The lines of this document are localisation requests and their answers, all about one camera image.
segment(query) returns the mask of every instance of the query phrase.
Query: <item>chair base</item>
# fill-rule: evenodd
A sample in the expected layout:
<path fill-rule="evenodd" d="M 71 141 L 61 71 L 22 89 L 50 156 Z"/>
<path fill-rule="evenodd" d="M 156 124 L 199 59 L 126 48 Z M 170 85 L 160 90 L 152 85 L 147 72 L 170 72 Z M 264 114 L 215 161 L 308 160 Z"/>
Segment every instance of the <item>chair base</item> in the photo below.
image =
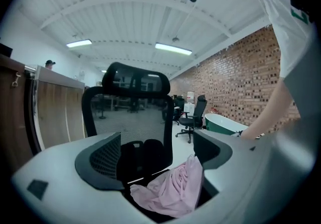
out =
<path fill-rule="evenodd" d="M 175 137 L 178 137 L 178 135 L 182 135 L 182 134 L 189 134 L 189 138 L 190 139 L 187 142 L 190 144 L 191 143 L 191 135 L 193 134 L 193 132 L 194 132 L 194 128 L 193 127 L 189 127 L 188 130 L 182 129 L 181 132 L 179 132 L 179 133 L 177 133 L 175 135 Z"/>

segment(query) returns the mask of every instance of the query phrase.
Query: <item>pink fabric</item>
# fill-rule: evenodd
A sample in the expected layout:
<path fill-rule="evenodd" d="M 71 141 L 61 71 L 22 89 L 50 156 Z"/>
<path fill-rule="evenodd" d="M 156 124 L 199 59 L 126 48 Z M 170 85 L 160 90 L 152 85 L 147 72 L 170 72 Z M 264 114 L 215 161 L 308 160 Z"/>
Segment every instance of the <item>pink fabric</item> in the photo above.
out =
<path fill-rule="evenodd" d="M 142 208 L 178 218 L 195 209 L 202 174 L 199 159 L 191 155 L 185 163 L 161 174 L 147 187 L 132 185 L 130 194 Z"/>

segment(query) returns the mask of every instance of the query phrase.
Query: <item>person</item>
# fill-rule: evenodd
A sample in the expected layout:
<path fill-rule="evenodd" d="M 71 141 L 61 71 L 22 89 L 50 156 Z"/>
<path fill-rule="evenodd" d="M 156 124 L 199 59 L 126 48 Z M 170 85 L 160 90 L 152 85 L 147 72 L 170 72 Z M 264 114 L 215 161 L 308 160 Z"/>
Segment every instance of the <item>person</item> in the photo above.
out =
<path fill-rule="evenodd" d="M 281 51 L 278 83 L 260 116 L 240 136 L 255 139 L 272 127 L 287 112 L 292 102 L 284 78 L 305 53 L 305 45 L 315 30 L 307 11 L 292 4 L 294 0 L 263 0 Z"/>
<path fill-rule="evenodd" d="M 52 66 L 55 65 L 55 64 L 56 64 L 56 63 L 53 62 L 52 60 L 48 60 L 48 61 L 46 61 L 45 67 L 46 67 L 47 69 L 52 70 Z"/>

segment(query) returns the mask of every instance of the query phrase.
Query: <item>wooden cabinet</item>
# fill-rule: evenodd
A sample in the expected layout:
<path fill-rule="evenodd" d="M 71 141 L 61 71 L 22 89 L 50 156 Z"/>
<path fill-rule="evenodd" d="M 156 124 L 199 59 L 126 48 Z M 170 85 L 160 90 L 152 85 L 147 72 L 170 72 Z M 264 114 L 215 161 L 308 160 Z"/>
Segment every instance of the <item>wooden cabinet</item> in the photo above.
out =
<path fill-rule="evenodd" d="M 85 138 L 81 110 L 85 84 L 40 66 L 35 82 L 35 122 L 43 149 Z"/>
<path fill-rule="evenodd" d="M 0 147 L 11 174 L 33 157 L 24 115 L 25 84 L 25 66 L 0 54 Z"/>

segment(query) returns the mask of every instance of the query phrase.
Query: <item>white bathtub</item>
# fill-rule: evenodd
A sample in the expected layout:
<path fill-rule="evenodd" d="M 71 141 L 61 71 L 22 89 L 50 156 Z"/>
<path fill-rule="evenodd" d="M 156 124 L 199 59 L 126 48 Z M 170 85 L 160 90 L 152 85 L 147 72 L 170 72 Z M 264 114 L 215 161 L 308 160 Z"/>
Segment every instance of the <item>white bathtub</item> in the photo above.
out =
<path fill-rule="evenodd" d="M 226 135 L 231 135 L 248 128 L 246 125 L 218 114 L 205 114 L 205 122 L 207 130 Z"/>

